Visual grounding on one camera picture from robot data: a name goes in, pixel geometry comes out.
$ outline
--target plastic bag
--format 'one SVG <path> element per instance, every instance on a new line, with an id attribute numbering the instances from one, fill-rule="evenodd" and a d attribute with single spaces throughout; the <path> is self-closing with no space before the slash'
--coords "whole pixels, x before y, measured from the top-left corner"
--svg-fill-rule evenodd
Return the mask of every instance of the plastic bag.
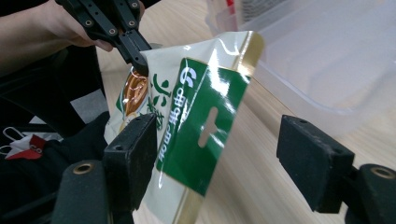
<path id="1" fill-rule="evenodd" d="M 143 203 L 163 223 L 195 221 L 262 48 L 256 33 L 224 33 L 144 51 L 148 77 L 128 76 L 105 139 L 141 114 L 157 114 L 158 159 Z"/>

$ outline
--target black sleeve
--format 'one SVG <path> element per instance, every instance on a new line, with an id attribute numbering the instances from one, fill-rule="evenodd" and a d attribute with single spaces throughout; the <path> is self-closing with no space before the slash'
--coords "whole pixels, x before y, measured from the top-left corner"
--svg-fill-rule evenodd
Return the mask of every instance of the black sleeve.
<path id="1" fill-rule="evenodd" d="M 36 7 L 47 0 L 1 0 L 0 17 L 6 16 L 27 8 Z"/>
<path id="2" fill-rule="evenodd" d="M 143 5 L 145 5 L 145 8 L 149 8 L 152 5 L 160 2 L 161 0 L 140 0 L 140 1 L 143 3 Z"/>

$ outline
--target finger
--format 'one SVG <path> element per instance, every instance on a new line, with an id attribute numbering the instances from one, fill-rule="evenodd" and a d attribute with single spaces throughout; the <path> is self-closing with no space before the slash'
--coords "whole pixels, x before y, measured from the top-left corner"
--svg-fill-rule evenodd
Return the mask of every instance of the finger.
<path id="1" fill-rule="evenodd" d="M 139 1 L 139 4 L 140 4 L 140 19 L 142 19 L 143 14 L 145 14 L 146 8 L 145 8 L 145 5 L 141 1 Z"/>
<path id="2" fill-rule="evenodd" d="M 104 40 L 97 39 L 94 41 L 94 43 L 97 47 L 99 47 L 107 52 L 110 52 L 111 50 L 113 50 L 113 46 Z"/>

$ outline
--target hang hole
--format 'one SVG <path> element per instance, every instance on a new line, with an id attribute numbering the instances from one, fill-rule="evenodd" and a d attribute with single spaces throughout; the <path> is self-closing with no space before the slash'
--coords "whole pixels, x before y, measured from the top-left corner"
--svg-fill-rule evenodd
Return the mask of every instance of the hang hole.
<path id="1" fill-rule="evenodd" d="M 218 127 L 216 126 L 216 118 L 218 117 L 218 113 L 219 110 L 216 107 L 210 108 L 205 127 L 202 130 L 201 135 L 198 139 L 199 147 L 205 147 L 207 144 L 207 140 L 209 140 L 210 134 L 216 133 L 218 131 Z"/>

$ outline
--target red object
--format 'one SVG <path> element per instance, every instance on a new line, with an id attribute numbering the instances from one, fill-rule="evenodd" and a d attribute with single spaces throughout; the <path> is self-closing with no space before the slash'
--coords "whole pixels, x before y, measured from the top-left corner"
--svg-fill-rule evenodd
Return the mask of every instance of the red object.
<path id="1" fill-rule="evenodd" d="M 26 150 L 16 153 L 10 157 L 7 157 L 6 160 L 15 160 L 15 159 L 26 159 L 26 160 L 36 160 L 39 159 L 43 155 L 43 148 L 46 144 L 46 140 L 32 135 L 32 138 L 29 141 L 30 148 Z"/>
<path id="2" fill-rule="evenodd" d="M 232 6 L 233 5 L 233 0 L 226 0 L 227 1 L 227 6 Z"/>

